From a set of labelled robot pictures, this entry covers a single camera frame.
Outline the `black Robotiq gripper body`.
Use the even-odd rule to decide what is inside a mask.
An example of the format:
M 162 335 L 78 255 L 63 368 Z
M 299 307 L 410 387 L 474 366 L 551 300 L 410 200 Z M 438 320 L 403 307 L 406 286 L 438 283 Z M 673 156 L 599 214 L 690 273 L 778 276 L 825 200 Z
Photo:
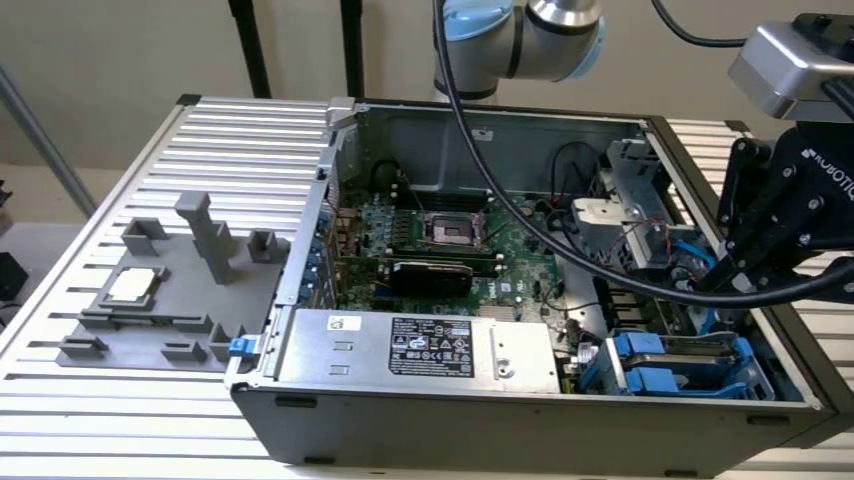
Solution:
M 762 196 L 746 220 L 746 253 L 796 268 L 826 252 L 853 251 L 853 125 L 800 122 L 774 141 Z

